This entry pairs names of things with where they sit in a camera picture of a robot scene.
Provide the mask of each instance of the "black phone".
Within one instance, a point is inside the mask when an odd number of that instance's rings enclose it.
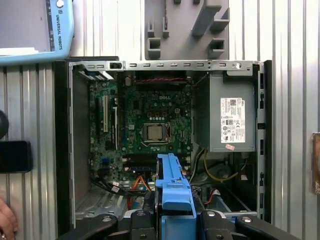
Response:
[[[0,174],[27,173],[33,168],[28,141],[0,141]]]

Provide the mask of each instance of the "motherboard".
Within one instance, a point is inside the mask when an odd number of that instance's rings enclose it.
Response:
[[[190,153],[190,94],[189,86],[181,91],[145,91],[136,86],[126,87],[122,153]]]
[[[89,82],[91,171],[110,181],[154,180],[158,153],[192,151],[192,88],[140,88],[133,81]]]

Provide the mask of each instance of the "silver chassis edge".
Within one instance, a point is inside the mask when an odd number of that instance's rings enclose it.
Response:
[[[69,67],[82,65],[87,71],[226,71],[229,76],[252,76],[258,61],[177,60],[177,61],[77,61]]]

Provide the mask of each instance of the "hand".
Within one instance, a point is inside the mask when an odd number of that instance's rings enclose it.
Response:
[[[18,222],[14,213],[2,199],[0,199],[0,229],[7,240],[15,239],[14,232],[18,230]]]

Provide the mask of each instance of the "metal panel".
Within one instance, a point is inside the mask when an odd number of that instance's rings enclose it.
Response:
[[[144,0],[73,1],[75,28],[71,55],[144,60],[144,5]]]
[[[73,4],[73,56],[142,59],[143,0]],[[229,7],[230,60],[273,61],[272,221],[301,239],[320,240],[311,171],[311,135],[319,130],[319,0],[229,0]]]
[[[17,240],[56,239],[55,109],[51,64],[0,68],[4,140],[31,142],[31,172],[0,175],[0,198],[17,216]]]
[[[320,239],[312,193],[318,127],[319,1],[230,0],[231,60],[273,60],[272,221],[304,240]]]

